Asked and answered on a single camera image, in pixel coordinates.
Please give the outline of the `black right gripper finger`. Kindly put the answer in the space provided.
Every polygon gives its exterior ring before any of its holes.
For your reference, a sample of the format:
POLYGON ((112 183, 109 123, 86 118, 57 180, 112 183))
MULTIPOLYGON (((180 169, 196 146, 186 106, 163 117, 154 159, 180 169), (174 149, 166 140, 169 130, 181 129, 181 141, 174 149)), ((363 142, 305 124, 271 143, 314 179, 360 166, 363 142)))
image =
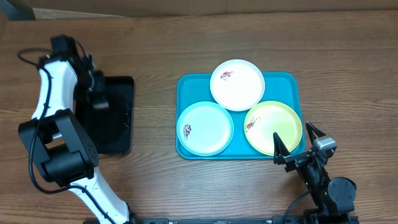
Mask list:
POLYGON ((324 137, 325 133, 316 128, 311 122, 305 123, 310 142, 313 144, 314 140, 318 137, 324 137))
POLYGON ((273 140, 274 140, 274 164, 285 164, 286 158, 290 157, 290 152, 286 148, 285 144, 279 137, 279 135, 274 132, 273 133, 273 140))

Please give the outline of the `light blue plate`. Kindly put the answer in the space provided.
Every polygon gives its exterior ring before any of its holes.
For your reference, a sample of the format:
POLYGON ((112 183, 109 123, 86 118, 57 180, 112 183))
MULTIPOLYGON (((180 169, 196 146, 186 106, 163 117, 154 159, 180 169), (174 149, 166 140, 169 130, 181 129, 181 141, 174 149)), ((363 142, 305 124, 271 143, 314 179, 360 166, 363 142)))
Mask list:
POLYGON ((217 103, 201 101, 188 106, 176 125, 179 143, 191 154, 209 157, 223 152, 234 134, 229 112, 217 103))

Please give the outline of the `pink green sponge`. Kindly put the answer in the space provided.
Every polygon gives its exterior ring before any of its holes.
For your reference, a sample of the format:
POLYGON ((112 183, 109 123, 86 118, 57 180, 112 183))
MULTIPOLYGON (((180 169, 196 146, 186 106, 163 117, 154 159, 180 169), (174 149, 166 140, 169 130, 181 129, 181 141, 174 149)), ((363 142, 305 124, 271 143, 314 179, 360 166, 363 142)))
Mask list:
POLYGON ((96 110, 106 110, 109 108, 108 100, 104 96, 94 97, 92 105, 96 110))

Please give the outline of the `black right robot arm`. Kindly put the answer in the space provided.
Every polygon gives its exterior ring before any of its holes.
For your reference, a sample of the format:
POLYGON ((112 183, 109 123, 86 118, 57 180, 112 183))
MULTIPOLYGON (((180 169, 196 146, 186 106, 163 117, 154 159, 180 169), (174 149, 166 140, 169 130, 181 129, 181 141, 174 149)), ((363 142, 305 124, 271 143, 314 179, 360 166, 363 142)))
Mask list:
POLYGON ((329 178, 325 170, 329 158, 336 151, 336 141, 320 131, 311 122, 306 122, 310 142, 309 151, 291 155, 277 133, 274 139, 274 163, 285 165, 285 171, 297 171, 307 191, 294 200, 282 216, 272 217, 272 223, 358 223, 354 211, 356 184, 346 177, 329 178), (308 209, 301 216, 290 215, 291 209, 304 197, 310 195, 314 209, 308 209))

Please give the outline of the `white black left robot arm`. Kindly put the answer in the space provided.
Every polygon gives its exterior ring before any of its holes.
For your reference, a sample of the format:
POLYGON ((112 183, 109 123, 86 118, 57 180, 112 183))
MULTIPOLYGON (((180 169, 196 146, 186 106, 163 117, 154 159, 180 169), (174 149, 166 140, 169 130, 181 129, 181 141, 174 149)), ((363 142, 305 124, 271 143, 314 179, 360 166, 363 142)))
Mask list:
POLYGON ((41 78, 37 107, 18 127, 29 175, 56 183, 58 192, 73 192, 97 223, 136 223, 99 169, 100 156, 131 151, 134 80, 105 76, 73 37, 50 41, 35 63, 41 78))

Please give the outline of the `black plastic tray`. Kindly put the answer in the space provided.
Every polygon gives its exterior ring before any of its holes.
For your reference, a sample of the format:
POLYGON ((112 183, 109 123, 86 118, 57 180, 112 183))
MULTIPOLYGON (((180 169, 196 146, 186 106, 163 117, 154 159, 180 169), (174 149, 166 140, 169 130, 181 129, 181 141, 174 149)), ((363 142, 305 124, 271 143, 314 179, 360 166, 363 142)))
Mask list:
POLYGON ((75 116, 96 146, 98 154, 128 154, 132 149, 134 79, 106 77, 106 109, 76 104, 75 116))

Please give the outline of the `teal plastic tray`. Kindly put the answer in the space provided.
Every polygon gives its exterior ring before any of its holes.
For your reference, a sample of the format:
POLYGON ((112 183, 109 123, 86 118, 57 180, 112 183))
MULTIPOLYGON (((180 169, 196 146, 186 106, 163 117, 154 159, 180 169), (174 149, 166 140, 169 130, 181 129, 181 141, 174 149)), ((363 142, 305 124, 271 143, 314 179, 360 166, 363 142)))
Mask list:
MULTIPOLYGON (((291 107, 302 116, 296 79, 287 72, 263 72, 265 92, 262 101, 279 101, 291 107)), ((192 73, 181 77, 177 83, 176 118, 190 105, 214 99, 210 91, 210 73, 192 73)), ((209 160, 272 159, 256 151, 244 135, 243 124, 247 111, 232 111, 234 135, 229 146, 221 153, 208 156, 209 160)))

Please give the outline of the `yellow plate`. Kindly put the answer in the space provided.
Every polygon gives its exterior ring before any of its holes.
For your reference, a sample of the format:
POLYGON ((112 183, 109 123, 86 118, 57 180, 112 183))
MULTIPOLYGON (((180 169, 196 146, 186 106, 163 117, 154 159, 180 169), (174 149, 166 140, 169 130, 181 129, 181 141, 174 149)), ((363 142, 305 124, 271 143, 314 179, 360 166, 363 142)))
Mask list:
POLYGON ((277 133, 289 152, 302 140, 302 122, 288 105, 264 101, 252 107, 244 120, 244 134, 249 144, 267 156, 274 154, 273 134, 277 133))

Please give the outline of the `white plate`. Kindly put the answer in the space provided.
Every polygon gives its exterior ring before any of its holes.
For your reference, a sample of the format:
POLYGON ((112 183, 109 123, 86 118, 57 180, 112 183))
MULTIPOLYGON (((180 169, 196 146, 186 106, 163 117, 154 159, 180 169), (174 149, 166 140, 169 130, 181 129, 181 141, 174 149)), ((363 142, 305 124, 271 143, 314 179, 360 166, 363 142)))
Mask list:
POLYGON ((214 100, 230 111, 246 111, 258 104, 265 92, 261 71, 251 62, 228 60, 217 66, 210 78, 214 100))

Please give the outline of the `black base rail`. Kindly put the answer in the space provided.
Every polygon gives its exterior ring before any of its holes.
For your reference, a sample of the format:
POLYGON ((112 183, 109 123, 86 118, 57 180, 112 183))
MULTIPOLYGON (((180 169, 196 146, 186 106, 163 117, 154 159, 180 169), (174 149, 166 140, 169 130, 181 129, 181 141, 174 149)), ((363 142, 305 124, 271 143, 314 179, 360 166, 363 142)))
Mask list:
MULTIPOLYGON (((283 216, 273 216, 272 218, 254 218, 254 219, 185 219, 185 220, 168 220, 167 218, 143 218, 138 220, 140 224, 282 224, 283 216)), ((84 224, 97 224, 99 221, 87 220, 84 224)), ((305 222, 301 216, 289 216, 285 223, 299 224, 305 222)), ((354 223, 359 224, 358 217, 351 217, 351 221, 324 221, 321 219, 318 223, 354 223)))

